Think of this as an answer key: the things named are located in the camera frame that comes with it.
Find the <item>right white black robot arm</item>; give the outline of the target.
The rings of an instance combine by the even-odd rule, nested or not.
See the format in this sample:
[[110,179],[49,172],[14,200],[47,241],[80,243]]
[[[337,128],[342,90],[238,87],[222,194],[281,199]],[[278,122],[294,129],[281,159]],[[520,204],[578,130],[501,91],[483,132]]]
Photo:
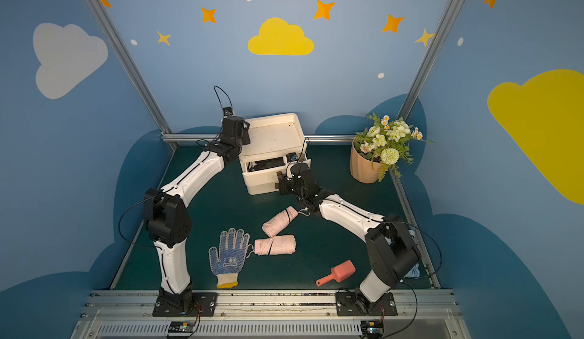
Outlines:
[[397,216],[365,211],[328,188],[320,187],[306,163],[293,165],[278,176],[280,194],[292,194],[311,214],[352,232],[366,245],[370,273],[355,289],[355,302],[369,311],[421,260],[407,224]]

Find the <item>black umbrella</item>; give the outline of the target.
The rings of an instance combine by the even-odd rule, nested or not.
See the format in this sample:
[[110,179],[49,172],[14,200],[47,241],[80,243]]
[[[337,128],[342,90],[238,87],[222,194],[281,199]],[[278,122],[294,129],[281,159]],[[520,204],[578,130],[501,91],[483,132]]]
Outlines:
[[280,166],[284,166],[284,159],[283,158],[272,158],[272,159],[264,159],[255,162],[249,169],[251,172],[260,171],[260,170],[268,170],[272,168],[277,168]]

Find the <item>light blue umbrella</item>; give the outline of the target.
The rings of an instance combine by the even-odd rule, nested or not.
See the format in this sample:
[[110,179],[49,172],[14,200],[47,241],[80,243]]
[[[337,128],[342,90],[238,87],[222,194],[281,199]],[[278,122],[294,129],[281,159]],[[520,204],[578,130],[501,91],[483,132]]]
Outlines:
[[[415,231],[413,229],[409,229],[408,233],[414,240],[415,246],[418,246],[418,238],[416,237]],[[420,264],[416,263],[415,266],[406,274],[405,278],[419,278],[420,276]]]

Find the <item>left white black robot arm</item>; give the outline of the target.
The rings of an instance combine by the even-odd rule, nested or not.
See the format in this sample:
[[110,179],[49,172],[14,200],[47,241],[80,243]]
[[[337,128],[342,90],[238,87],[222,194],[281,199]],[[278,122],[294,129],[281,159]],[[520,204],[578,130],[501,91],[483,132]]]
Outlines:
[[186,240],[193,223],[187,208],[206,183],[236,160],[248,144],[249,122],[227,116],[217,141],[209,141],[193,164],[160,190],[150,189],[144,195],[144,226],[161,267],[159,297],[181,312],[187,311],[192,302]]

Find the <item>white three-drawer cabinet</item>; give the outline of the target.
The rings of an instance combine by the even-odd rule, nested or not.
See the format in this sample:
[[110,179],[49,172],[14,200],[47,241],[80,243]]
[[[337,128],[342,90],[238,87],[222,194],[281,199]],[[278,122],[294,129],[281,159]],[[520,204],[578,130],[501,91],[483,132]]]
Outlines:
[[[251,118],[249,122],[250,144],[243,146],[239,160],[243,180],[251,195],[278,191],[278,177],[284,175],[293,164],[287,163],[288,153],[297,153],[302,163],[311,163],[307,156],[308,140],[304,137],[299,118],[294,113]],[[284,166],[251,172],[250,167],[259,160],[283,158]]]

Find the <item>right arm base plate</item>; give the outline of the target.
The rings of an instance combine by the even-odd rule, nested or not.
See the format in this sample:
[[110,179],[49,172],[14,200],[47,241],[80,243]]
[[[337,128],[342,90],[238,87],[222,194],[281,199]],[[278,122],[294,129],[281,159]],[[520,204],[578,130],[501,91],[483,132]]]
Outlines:
[[338,316],[397,316],[398,310],[391,293],[384,294],[376,302],[367,301],[362,295],[350,290],[335,293],[335,307]]

